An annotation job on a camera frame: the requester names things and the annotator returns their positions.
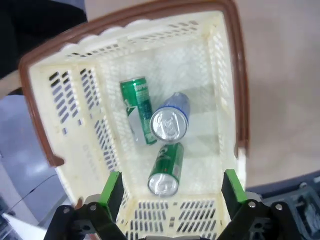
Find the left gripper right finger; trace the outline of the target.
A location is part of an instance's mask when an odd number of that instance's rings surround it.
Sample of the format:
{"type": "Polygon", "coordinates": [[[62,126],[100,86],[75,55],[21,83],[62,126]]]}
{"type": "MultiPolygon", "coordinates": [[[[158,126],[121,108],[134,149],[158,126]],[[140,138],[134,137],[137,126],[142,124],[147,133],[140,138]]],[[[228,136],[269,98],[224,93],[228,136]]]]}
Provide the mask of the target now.
{"type": "Polygon", "coordinates": [[[286,202],[265,205],[248,198],[234,169],[223,174],[221,192],[230,222],[219,240],[293,240],[294,217],[286,202]]]}

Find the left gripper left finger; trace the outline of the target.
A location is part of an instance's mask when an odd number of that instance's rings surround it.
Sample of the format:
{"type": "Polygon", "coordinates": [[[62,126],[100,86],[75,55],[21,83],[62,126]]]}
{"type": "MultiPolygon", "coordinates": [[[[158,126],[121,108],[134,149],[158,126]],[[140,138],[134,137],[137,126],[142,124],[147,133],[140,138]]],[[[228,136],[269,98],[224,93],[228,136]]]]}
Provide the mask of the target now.
{"type": "Polygon", "coordinates": [[[48,226],[50,240],[83,240],[96,234],[101,240],[124,240],[125,235],[116,224],[123,200],[122,173],[111,172],[98,201],[75,209],[59,206],[48,226]]]}

